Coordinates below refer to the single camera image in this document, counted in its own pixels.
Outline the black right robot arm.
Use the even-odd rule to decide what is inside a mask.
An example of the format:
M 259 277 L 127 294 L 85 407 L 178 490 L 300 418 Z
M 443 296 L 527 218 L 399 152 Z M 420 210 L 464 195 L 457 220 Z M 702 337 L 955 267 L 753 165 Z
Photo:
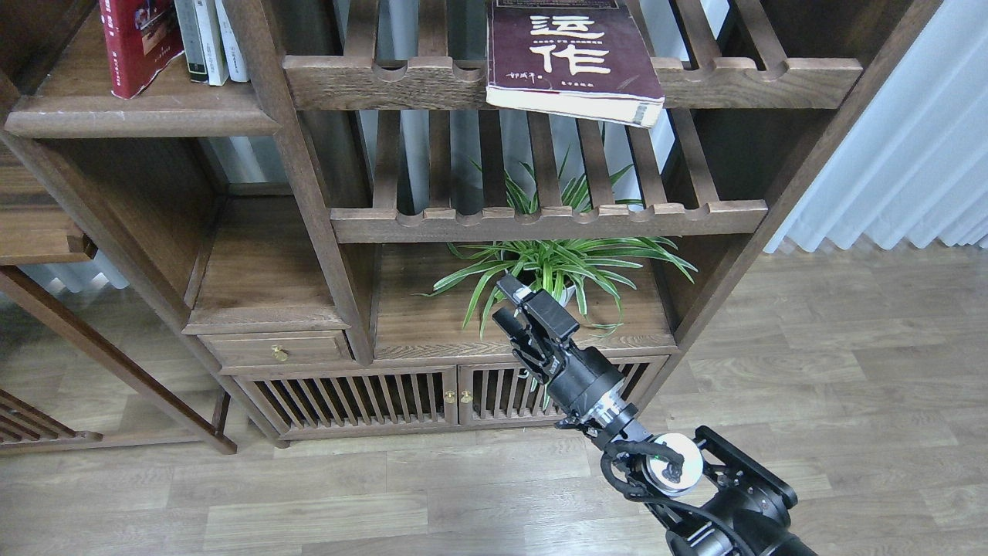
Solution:
M 622 397 L 617 366 L 573 341 L 578 323 L 550 293 L 514 276 L 497 287 L 509 307 L 494 320 L 514 356 L 564 412 L 558 429 L 578 429 L 597 448 L 600 468 L 625 499 L 642 503 L 666 528 L 674 555 L 810 555 L 791 534 L 790 486 L 709 427 L 693 437 L 653 434 Z

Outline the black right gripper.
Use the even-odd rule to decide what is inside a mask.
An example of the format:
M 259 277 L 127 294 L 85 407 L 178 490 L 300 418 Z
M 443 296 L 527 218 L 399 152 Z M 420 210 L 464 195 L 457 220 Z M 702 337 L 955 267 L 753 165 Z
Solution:
M 533 292 L 506 274 L 497 289 L 522 314 L 500 307 L 492 316 L 513 346 L 513 353 L 566 415 L 557 425 L 625 425 L 624 376 L 595 347 L 579 348 L 571 337 L 579 324 L 546 291 Z

